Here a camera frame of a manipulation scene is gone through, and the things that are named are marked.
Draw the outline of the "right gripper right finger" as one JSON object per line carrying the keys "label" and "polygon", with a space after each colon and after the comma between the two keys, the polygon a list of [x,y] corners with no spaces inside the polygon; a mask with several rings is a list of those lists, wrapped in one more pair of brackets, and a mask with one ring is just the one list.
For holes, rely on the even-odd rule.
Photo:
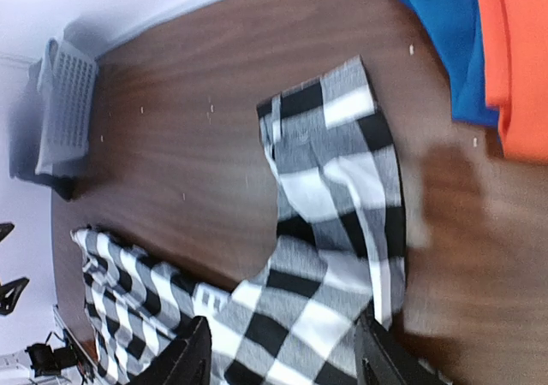
{"label": "right gripper right finger", "polygon": [[441,371],[409,354],[370,311],[356,321],[354,355],[358,384],[452,384]]}

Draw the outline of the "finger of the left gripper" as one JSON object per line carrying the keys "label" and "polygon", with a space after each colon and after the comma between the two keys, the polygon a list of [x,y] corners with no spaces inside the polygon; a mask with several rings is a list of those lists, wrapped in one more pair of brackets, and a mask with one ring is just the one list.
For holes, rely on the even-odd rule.
{"label": "finger of the left gripper", "polygon": [[0,314],[9,315],[12,313],[19,301],[19,298],[27,287],[29,279],[19,278],[1,286],[0,288]]}
{"label": "finger of the left gripper", "polygon": [[12,222],[4,222],[0,224],[0,242],[2,242],[15,229]]}

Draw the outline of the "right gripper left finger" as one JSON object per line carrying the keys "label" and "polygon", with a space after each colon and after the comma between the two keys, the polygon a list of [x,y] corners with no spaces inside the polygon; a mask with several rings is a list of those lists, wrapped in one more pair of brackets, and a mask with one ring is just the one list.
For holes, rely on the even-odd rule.
{"label": "right gripper left finger", "polygon": [[211,381],[211,331],[205,317],[194,317],[138,376],[132,385],[208,385]]}

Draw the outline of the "black white checkered cloth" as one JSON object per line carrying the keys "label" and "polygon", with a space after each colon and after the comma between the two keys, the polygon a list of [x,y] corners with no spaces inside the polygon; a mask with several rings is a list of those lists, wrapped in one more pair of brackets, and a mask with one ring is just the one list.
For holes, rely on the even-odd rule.
{"label": "black white checkered cloth", "polygon": [[214,384],[354,384],[354,326],[389,327],[406,286],[406,219],[389,125],[362,60],[257,107],[277,182],[277,243],[265,267],[225,292],[97,228],[83,255],[98,374],[127,384],[194,317],[212,338]]}

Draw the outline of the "orange t-shirt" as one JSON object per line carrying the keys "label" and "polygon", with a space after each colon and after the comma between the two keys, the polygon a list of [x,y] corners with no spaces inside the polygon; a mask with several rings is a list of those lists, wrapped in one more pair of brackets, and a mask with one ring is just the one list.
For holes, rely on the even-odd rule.
{"label": "orange t-shirt", "polygon": [[547,0],[478,0],[485,103],[507,158],[547,162]]}

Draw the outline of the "white plastic laundry basket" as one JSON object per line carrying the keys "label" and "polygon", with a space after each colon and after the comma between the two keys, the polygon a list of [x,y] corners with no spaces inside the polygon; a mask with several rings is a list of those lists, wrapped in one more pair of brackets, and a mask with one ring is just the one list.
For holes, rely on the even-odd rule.
{"label": "white plastic laundry basket", "polygon": [[83,159],[89,149],[89,123],[97,62],[67,41],[50,39],[42,57],[38,92],[43,122],[36,173]]}

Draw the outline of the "blue folded garment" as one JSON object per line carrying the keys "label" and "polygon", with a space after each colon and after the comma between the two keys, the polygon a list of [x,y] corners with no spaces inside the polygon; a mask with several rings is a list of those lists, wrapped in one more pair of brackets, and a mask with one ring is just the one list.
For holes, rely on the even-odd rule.
{"label": "blue folded garment", "polygon": [[485,57],[478,0],[399,0],[426,29],[450,81],[455,121],[495,127],[485,105]]}

